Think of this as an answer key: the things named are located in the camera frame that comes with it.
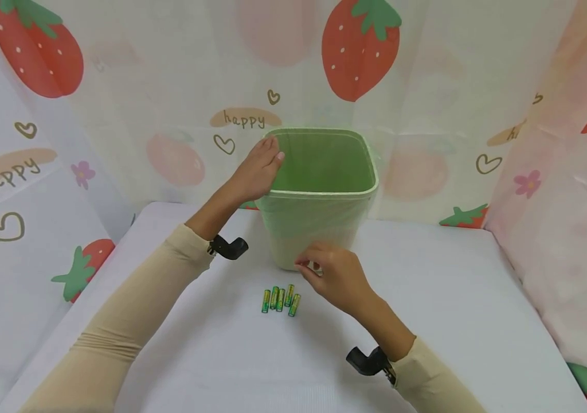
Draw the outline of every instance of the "heart outline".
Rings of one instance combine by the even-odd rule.
[[[280,94],[273,92],[272,89],[268,90],[267,96],[268,96],[268,103],[270,103],[271,106],[275,106],[280,101]]]
[[[220,142],[222,142],[222,144],[223,144],[223,145],[227,145],[229,142],[231,142],[231,143],[232,143],[232,151],[230,151],[230,152],[227,152],[227,151],[225,150],[225,148],[224,148],[224,147],[222,147],[222,146],[221,146],[221,145],[218,143],[218,139],[220,139]],[[236,151],[236,142],[234,142],[234,139],[232,139],[232,138],[229,138],[229,139],[227,139],[227,140],[224,140],[224,139],[222,138],[222,136],[220,136],[220,135],[213,135],[213,142],[216,144],[216,146],[217,146],[218,148],[220,148],[220,150],[221,150],[221,151],[223,151],[223,152],[224,152],[224,153],[226,153],[227,155],[232,155],[232,153],[234,153],[234,151]]]
[[[34,139],[34,136],[37,136],[37,125],[32,122],[28,123],[21,123],[21,122],[14,122],[14,129],[18,131],[19,134],[25,136],[27,139]]]
[[[484,166],[493,163],[493,162],[498,162],[498,164],[496,166],[494,166],[492,169],[484,172],[480,166],[479,166],[479,161],[481,158],[484,158]],[[479,172],[482,175],[488,175],[490,173],[492,173],[494,170],[496,170],[500,165],[502,164],[502,157],[496,157],[491,159],[490,161],[488,160],[488,155],[486,155],[486,153],[482,153],[480,156],[477,157],[477,160],[475,161],[475,166],[477,168],[477,172]]]
[[[7,227],[5,225],[7,223],[7,218],[12,217],[12,216],[16,217],[18,219],[18,225],[21,228],[20,234],[18,236],[15,236],[14,238],[0,238],[1,243],[11,243],[11,241],[17,241],[25,236],[25,221],[24,221],[23,217],[21,217],[21,214],[19,214],[17,212],[7,212],[6,214],[4,214],[2,216],[1,224],[0,224],[0,231],[4,231],[7,229]]]

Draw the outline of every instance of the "white tablecloth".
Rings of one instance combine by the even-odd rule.
[[[108,258],[0,406],[15,413],[107,297],[195,208],[154,203]],[[413,412],[384,375],[345,361],[373,339],[297,273],[272,264],[258,212],[221,232],[250,245],[217,257],[182,294],[129,372],[118,413]],[[587,413],[553,340],[493,236],[480,230],[367,221],[354,251],[372,287],[440,355],[490,413]],[[265,289],[295,285],[296,317],[260,312]]]

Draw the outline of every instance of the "pink flower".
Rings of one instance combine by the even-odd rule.
[[[524,175],[518,175],[514,178],[514,182],[520,186],[516,189],[516,195],[527,195],[527,199],[530,199],[534,192],[541,186],[541,179],[539,176],[541,173],[534,169],[527,177]]]
[[[88,189],[88,180],[93,178],[96,175],[96,171],[89,168],[88,161],[80,161],[78,165],[71,164],[71,170],[73,174],[76,175],[76,182],[78,186],[82,186],[85,189]]]

